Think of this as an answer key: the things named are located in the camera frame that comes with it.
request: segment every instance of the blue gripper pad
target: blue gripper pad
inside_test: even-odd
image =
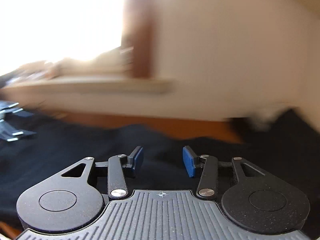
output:
[[[142,166],[143,163],[143,148],[141,147],[139,152],[136,154],[136,156],[134,157],[133,160],[133,169],[134,169],[134,173],[136,174],[137,172],[139,172],[140,167]]]
[[[196,175],[196,166],[192,155],[185,147],[182,150],[182,157],[184,166],[186,167],[189,177],[193,178]]]

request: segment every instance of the white wall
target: white wall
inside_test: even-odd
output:
[[[299,105],[307,121],[320,131],[320,20],[313,29],[310,58]]]
[[[174,92],[19,95],[22,103],[116,114],[221,120],[296,102],[313,17],[291,0],[157,0],[157,76]]]

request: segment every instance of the triangular cutout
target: triangular cutout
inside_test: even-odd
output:
[[[258,171],[257,169],[255,169],[254,167],[251,167],[249,164],[247,163],[241,163],[241,168],[244,172],[244,175],[246,177],[260,177],[260,176],[264,176],[264,174],[261,171]]]
[[[69,177],[69,178],[79,178],[81,177],[85,168],[85,163],[80,163],[76,167],[72,168],[71,170],[63,173],[62,177]]]

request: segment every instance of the ribbed gray pad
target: ribbed gray pad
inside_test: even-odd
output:
[[[188,190],[136,190],[128,199],[111,201],[94,223],[76,232],[44,235],[28,229],[18,237],[78,239],[308,240],[299,231],[275,236],[248,232],[227,220],[216,203],[197,199]]]

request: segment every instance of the black surface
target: black surface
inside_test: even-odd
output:
[[[302,228],[309,214],[309,201],[302,191],[244,158],[233,159],[232,164],[237,184],[224,193],[221,206],[233,222],[262,234],[279,234]],[[246,176],[242,164],[262,176]],[[284,203],[283,199],[272,198],[272,196],[279,198],[278,194],[284,196]],[[252,205],[250,200],[256,205],[259,202],[259,206]]]
[[[104,130],[68,124],[39,114],[29,118],[9,116],[8,122],[11,125],[35,131],[37,135],[14,143],[0,141],[0,220],[22,228],[15,206],[23,191],[82,158],[92,156],[97,162],[103,162],[115,154],[130,153],[137,145],[144,148],[144,162],[137,178],[126,179],[130,194],[134,189],[195,191],[199,179],[188,177],[181,154],[181,149],[189,145],[197,155],[213,155],[219,161],[230,162],[232,157],[242,156],[301,189],[309,198],[317,199],[320,195],[320,176],[315,168],[320,165],[319,135],[313,132],[310,136],[303,128],[303,140],[313,138],[312,141],[316,139],[316,142],[310,145],[296,137],[289,139],[286,134],[291,136],[300,133],[301,127],[296,122],[303,121],[288,115],[279,121],[280,124],[274,128],[273,133],[282,135],[276,140],[276,145],[281,145],[281,150],[275,151],[275,143],[270,139],[261,139],[261,143],[254,143],[255,147],[249,148],[246,144],[229,144],[203,137],[173,140],[142,125]],[[287,157],[294,155],[297,150],[298,156],[288,160]],[[272,159],[263,158],[266,153]],[[230,169],[219,169],[219,174],[230,175]],[[219,197],[230,187],[230,183],[229,179],[219,181]],[[98,180],[100,192],[106,193],[106,185],[106,178]],[[320,221],[319,210],[319,203],[311,202],[311,212],[303,228],[311,237],[317,234],[320,236],[317,226]]]
[[[255,152],[247,159],[307,195],[310,213],[302,230],[312,239],[320,237],[319,133],[294,109],[283,113],[268,132],[252,131],[246,118],[234,119],[233,128]]]
[[[108,160],[108,195],[111,199],[119,199],[120,197],[114,197],[111,192],[115,189],[123,189],[126,194],[121,198],[125,198],[128,194],[127,184],[124,180],[124,174],[122,171],[122,165],[120,158],[115,155]]]
[[[83,159],[21,194],[17,213],[24,227],[44,233],[70,232],[96,219],[105,205],[100,192],[88,184],[93,161]],[[80,174],[73,172],[82,164]]]
[[[202,170],[199,185],[196,191],[196,196],[202,199],[213,199],[218,194],[218,159],[214,156],[206,157]],[[201,189],[208,188],[214,191],[212,196],[202,196],[199,194]]]
[[[249,201],[255,208],[269,212],[282,209],[287,203],[284,195],[268,189],[253,192],[249,197]]]

